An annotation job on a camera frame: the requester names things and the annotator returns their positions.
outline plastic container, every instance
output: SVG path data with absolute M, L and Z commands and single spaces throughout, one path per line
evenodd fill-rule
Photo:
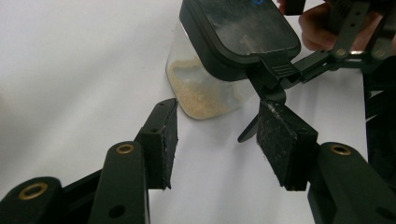
M 278 25 L 263 24 L 285 21 L 273 10 L 272 1 L 183 1 L 166 74 L 187 115 L 210 119 L 246 102 L 255 93 L 247 70 L 261 61 L 258 54 L 285 48 L 295 51 L 289 56 L 298 54 L 300 42 L 290 27 L 291 37 Z M 288 41 L 286 47 L 275 35 Z

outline clear plastic container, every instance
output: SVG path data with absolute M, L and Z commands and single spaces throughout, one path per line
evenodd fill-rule
M 180 21 L 169 52 L 166 75 L 181 108 L 194 119 L 210 119 L 231 112 L 255 93 L 248 79 L 228 82 L 211 76 Z

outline robotic claw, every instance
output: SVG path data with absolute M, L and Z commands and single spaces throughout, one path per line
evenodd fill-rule
M 379 2 L 388 5 L 380 8 L 384 19 L 368 48 L 360 54 L 349 53 L 364 16 L 371 8 L 383 6 Z M 332 21 L 342 24 L 332 27 L 339 31 L 334 49 L 286 64 L 286 76 L 276 69 L 284 61 L 275 62 L 272 59 L 277 55 L 271 53 L 261 55 L 262 63 L 250 70 L 247 76 L 262 99 L 260 112 L 238 140 L 243 142 L 257 134 L 262 151 L 287 190 L 305 190 L 310 182 L 308 200 L 317 223 L 395 223 L 396 188 L 386 183 L 355 149 L 338 143 L 319 146 L 318 132 L 284 105 L 285 89 L 328 70 L 347 67 L 362 70 L 367 91 L 383 92 L 368 100 L 368 117 L 378 121 L 384 118 L 384 111 L 385 118 L 389 113 L 387 103 L 394 102 L 391 99 L 396 85 L 378 82 L 373 73 L 390 55 L 396 32 L 396 4 L 352 0 L 333 3 L 330 27 Z M 287 14 L 300 14 L 303 8 L 304 0 L 286 4 Z M 177 143 L 176 103 L 159 103 L 133 142 L 116 144 L 108 151 L 102 171 L 65 188 L 48 177 L 17 186 L 0 202 L 0 223 L 93 224 L 109 223 L 114 217 L 122 217 L 120 223 L 149 223 L 147 189 L 170 187 Z M 131 172 L 120 173 L 119 169 Z M 109 188 L 117 192 L 111 196 L 111 203 Z M 134 209 L 125 210 L 125 206 Z

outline white surface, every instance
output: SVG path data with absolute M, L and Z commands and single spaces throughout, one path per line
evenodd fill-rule
M 174 97 L 164 67 L 180 4 L 0 3 L 1 198 L 33 177 L 66 186 L 100 169 L 112 145 L 133 140 L 155 104 Z M 325 74 L 288 95 L 320 143 L 365 151 L 358 71 Z M 254 139 L 236 142 L 258 105 L 254 97 L 203 121 L 178 111 L 173 188 L 150 191 L 152 223 L 313 223 L 306 192 L 278 185 Z

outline black lid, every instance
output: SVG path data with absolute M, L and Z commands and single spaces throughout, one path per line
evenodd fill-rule
M 183 0 L 180 21 L 205 69 L 226 81 L 247 78 L 260 54 L 282 52 L 290 60 L 301 49 L 271 0 Z

